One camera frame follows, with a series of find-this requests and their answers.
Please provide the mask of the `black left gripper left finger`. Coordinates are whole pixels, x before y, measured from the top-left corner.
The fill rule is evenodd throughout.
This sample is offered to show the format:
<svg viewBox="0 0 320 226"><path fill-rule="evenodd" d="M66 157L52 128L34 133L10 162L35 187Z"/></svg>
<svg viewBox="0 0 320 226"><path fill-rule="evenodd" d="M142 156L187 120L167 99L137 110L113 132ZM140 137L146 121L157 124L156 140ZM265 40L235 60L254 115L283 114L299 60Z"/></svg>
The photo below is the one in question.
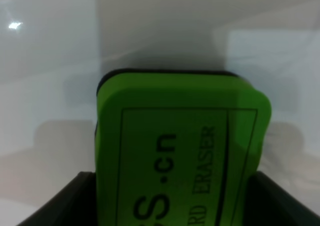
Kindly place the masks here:
<svg viewBox="0 0 320 226"><path fill-rule="evenodd" d="M98 225L96 174L80 172L20 226Z"/></svg>

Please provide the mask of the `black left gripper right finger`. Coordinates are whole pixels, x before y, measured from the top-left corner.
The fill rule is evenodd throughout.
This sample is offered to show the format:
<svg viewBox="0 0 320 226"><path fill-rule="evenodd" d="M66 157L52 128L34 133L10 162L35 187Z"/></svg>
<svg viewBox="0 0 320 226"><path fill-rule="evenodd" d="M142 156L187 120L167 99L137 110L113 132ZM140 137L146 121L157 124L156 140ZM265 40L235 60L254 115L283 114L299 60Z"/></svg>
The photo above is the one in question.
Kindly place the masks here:
<svg viewBox="0 0 320 226"><path fill-rule="evenodd" d="M316 225L320 217L258 171L248 182L243 225Z"/></svg>

